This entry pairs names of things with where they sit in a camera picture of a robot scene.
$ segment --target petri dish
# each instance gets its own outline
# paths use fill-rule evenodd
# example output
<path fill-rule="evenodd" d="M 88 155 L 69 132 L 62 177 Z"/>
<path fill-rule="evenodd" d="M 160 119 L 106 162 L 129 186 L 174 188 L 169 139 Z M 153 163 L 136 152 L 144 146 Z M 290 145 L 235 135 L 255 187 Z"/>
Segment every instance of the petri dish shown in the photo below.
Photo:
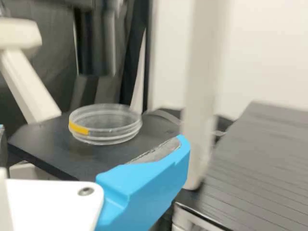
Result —
<path fill-rule="evenodd" d="M 122 104 L 94 104 L 73 111 L 68 129 L 79 141 L 110 145 L 129 141 L 142 127 L 141 115 Z"/>

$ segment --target white plastic panel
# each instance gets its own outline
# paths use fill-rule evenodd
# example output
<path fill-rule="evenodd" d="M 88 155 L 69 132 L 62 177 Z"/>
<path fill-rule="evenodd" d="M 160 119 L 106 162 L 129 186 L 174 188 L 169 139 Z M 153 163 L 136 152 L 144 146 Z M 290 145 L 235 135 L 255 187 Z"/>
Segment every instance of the white plastic panel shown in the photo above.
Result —
<path fill-rule="evenodd" d="M 6 180 L 14 231 L 92 231 L 103 189 L 92 182 Z M 94 191 L 89 195 L 78 192 Z"/>

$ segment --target yellow tape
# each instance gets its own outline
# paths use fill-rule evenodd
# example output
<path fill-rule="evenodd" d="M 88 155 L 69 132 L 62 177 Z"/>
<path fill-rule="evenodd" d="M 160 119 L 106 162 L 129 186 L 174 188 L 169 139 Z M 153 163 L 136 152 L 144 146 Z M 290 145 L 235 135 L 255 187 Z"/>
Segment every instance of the yellow tape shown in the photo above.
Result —
<path fill-rule="evenodd" d="M 77 124 L 74 124 L 72 121 L 69 121 L 68 123 L 69 127 L 75 131 L 75 132 L 78 132 L 80 134 L 83 134 L 83 135 L 88 135 L 89 134 L 89 130 L 82 127 L 82 126 L 79 126 Z"/>

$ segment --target gray panel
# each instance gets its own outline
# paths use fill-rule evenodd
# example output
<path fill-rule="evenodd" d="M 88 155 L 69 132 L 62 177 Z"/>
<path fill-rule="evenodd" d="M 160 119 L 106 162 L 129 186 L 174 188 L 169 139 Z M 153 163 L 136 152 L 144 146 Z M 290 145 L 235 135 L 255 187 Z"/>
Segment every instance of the gray panel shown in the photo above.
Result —
<path fill-rule="evenodd" d="M 252 103 L 218 143 L 205 183 L 177 202 L 232 230 L 308 230 L 307 150 L 307 112 Z"/>

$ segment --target laboratory equipment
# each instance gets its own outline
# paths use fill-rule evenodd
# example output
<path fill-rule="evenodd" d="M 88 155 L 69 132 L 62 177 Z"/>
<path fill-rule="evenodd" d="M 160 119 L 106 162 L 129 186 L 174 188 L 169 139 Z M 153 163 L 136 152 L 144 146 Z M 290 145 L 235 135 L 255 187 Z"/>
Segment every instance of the laboratory equipment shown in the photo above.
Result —
<path fill-rule="evenodd" d="M 107 145 L 134 138 L 141 126 L 141 115 L 127 105 L 105 103 L 73 111 L 69 116 L 68 128 L 82 142 Z"/>

